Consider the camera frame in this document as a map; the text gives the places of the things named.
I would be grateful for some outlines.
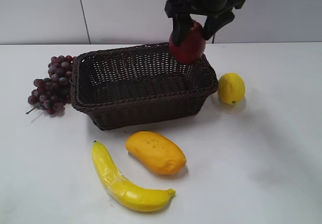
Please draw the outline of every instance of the white backdrop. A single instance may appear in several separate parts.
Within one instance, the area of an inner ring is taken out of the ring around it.
[[[94,44],[167,41],[166,0],[83,0]],[[0,44],[88,44],[80,0],[0,0]],[[246,0],[216,42],[322,41],[320,0]]]

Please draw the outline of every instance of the banana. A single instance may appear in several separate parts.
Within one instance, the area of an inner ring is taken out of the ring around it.
[[[133,184],[118,170],[108,150],[100,142],[94,141],[93,162],[109,194],[122,205],[137,211],[156,211],[164,208],[174,189],[152,190]]]

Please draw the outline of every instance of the purple grape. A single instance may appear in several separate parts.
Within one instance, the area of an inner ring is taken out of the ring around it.
[[[63,56],[63,55],[60,55],[59,57],[58,57],[58,59],[59,59],[59,63],[62,63],[62,62],[64,62],[66,59],[65,59],[65,56]]]
[[[54,109],[55,111],[60,111],[63,108],[63,104],[61,102],[55,102],[52,105],[52,109]]]
[[[52,65],[53,65],[54,67],[56,67],[57,69],[61,67],[61,66],[60,66],[60,63],[53,63]]]
[[[67,103],[67,100],[66,99],[61,99],[61,103],[62,103],[63,106],[65,106],[66,103]]]
[[[38,98],[35,97],[35,96],[31,95],[31,96],[28,97],[28,103],[30,105],[35,105],[38,101],[39,101]]]
[[[47,82],[45,89],[49,91],[54,89],[54,84],[52,82]]]
[[[33,95],[33,96],[35,96],[35,97],[37,97],[37,98],[39,98],[39,96],[40,96],[39,92],[38,92],[36,89],[34,89],[34,90],[31,92],[31,95]]]
[[[60,98],[65,98],[68,95],[68,90],[65,88],[62,88],[59,90],[58,95]]]
[[[51,108],[52,107],[52,102],[50,100],[46,100],[44,101],[44,107],[45,108]]]
[[[49,109],[47,109],[47,113],[49,114],[49,115],[54,115],[55,114],[55,110],[54,109],[52,109],[52,108],[49,108]]]
[[[71,76],[72,76],[72,72],[67,71],[67,72],[65,73],[65,76],[66,76],[66,77],[68,77],[68,78],[70,79],[70,78],[71,78]]]
[[[68,69],[69,63],[67,61],[64,61],[63,63],[61,63],[61,67],[64,69]]]
[[[51,66],[49,69],[48,69],[48,73],[49,74],[54,74],[55,72],[56,72],[56,70],[57,70],[57,68],[56,67],[54,67],[54,66]]]
[[[44,101],[46,101],[46,100],[48,100],[48,95],[46,95],[46,94],[43,94],[43,95],[41,95],[40,97],[39,97],[39,101],[41,101],[41,102],[44,102]]]
[[[70,55],[66,56],[65,58],[66,58],[66,60],[67,60],[68,62],[71,62],[71,61],[72,61],[72,57],[71,57]]]
[[[60,84],[58,82],[54,82],[53,85],[54,85],[54,90],[58,91],[60,88]]]
[[[67,97],[66,97],[66,101],[67,101],[67,103],[68,103],[68,104],[70,104],[70,103],[71,103],[71,97],[70,97],[70,95],[67,95]]]
[[[57,82],[59,80],[59,75],[53,74],[50,78],[53,82]]]
[[[44,103],[43,102],[39,102],[39,109],[46,111],[47,109],[44,107]]]
[[[42,79],[35,79],[34,80],[34,86],[36,87],[44,87],[45,83]]]
[[[58,98],[58,96],[57,96],[57,95],[52,95],[52,96],[50,97],[50,100],[51,100],[52,102],[58,102],[59,98]]]
[[[68,80],[65,77],[59,78],[59,84],[62,86],[66,86],[68,84]]]
[[[47,83],[47,82],[51,82],[51,79],[50,78],[44,78],[44,82]]]
[[[58,68],[55,74],[59,75],[59,77],[63,77],[65,75],[65,70],[63,68]]]
[[[46,93],[46,89],[45,89],[45,88],[42,88],[42,87],[38,87],[38,88],[37,88],[37,91],[38,91],[38,93],[39,93],[39,96],[40,96],[40,95],[43,95],[43,94],[45,94],[45,93]]]

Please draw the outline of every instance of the apple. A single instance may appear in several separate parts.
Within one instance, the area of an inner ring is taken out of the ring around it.
[[[172,40],[172,33],[169,40],[169,52],[181,64],[195,64],[202,56],[206,40],[202,37],[203,29],[201,24],[194,21],[194,27],[183,40],[183,42],[176,46]]]

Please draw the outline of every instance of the wicker basket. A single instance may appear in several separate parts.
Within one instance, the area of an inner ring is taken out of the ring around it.
[[[197,114],[217,88],[204,55],[196,65],[182,65],[160,43],[81,54],[71,95],[72,106],[106,130]]]

